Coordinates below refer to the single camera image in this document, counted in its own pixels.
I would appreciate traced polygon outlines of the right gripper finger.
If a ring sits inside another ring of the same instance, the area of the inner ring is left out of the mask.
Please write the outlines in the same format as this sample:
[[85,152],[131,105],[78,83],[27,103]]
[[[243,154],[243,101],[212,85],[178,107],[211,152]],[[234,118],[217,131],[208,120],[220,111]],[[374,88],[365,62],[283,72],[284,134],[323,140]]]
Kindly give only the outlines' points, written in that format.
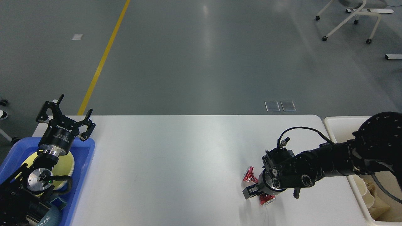
[[261,194],[263,194],[265,192],[266,189],[266,185],[263,184],[253,184],[251,186],[247,186],[244,190],[243,190],[243,196],[244,198],[250,199],[252,197],[255,196],[260,196]]

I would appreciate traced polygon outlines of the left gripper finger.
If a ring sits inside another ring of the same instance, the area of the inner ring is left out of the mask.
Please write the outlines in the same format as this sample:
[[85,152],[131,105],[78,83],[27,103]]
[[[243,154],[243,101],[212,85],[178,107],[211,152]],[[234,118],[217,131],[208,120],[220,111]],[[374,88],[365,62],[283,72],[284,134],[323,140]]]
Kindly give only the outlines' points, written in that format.
[[[92,122],[90,116],[92,115],[93,109],[89,109],[86,113],[86,116],[83,120],[74,123],[74,129],[78,132],[74,132],[74,136],[78,137],[83,142],[88,140],[96,127],[96,124]],[[86,126],[87,129],[85,132],[79,133],[79,128],[82,126]]]
[[[39,110],[38,115],[36,116],[35,121],[38,123],[45,123],[48,126],[64,126],[65,125],[65,116],[62,114],[59,104],[64,98],[64,94],[62,94],[59,99],[56,101],[46,101],[41,109]],[[53,118],[49,120],[48,110],[52,112]]]

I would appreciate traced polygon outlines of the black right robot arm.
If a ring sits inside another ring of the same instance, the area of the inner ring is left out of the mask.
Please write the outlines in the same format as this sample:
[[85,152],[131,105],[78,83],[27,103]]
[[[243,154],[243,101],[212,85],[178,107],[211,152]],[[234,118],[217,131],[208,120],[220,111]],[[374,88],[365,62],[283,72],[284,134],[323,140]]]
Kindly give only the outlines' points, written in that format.
[[312,187],[325,177],[370,175],[387,196],[401,203],[375,175],[391,172],[401,185],[401,120],[398,112],[375,114],[353,132],[353,139],[344,143],[335,143],[312,128],[325,143],[299,154],[286,149],[290,138],[283,139],[283,132],[276,147],[262,157],[263,171],[259,177],[253,175],[253,167],[245,172],[243,180],[253,184],[243,190],[243,196],[245,199],[277,196],[293,189],[293,197],[298,199],[302,188]]

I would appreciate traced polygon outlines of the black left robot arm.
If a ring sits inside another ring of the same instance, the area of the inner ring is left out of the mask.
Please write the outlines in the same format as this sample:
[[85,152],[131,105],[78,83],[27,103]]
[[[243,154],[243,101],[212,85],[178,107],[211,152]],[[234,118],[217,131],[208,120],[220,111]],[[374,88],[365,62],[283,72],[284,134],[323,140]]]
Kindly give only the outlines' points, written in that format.
[[92,109],[76,121],[60,110],[64,95],[46,101],[36,122],[42,137],[17,141],[1,165],[2,226],[69,226],[92,161]]

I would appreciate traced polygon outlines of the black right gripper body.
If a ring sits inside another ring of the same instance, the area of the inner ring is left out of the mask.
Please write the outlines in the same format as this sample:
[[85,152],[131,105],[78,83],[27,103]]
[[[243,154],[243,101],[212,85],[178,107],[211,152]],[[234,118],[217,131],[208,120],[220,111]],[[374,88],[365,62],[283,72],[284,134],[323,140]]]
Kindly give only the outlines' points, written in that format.
[[271,196],[277,196],[281,192],[284,192],[286,188],[275,188],[273,186],[272,178],[269,173],[267,173],[267,170],[264,169],[258,177],[258,190]]

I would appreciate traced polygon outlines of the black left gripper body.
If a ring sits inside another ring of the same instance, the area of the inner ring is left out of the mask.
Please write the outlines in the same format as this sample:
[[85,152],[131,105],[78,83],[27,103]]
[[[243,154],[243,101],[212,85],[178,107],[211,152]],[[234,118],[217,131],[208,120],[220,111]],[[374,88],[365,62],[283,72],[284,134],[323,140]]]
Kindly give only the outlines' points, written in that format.
[[53,156],[67,155],[74,139],[79,137],[79,127],[84,125],[81,121],[74,120],[38,120],[38,122],[47,124],[47,129],[38,144],[38,151]]

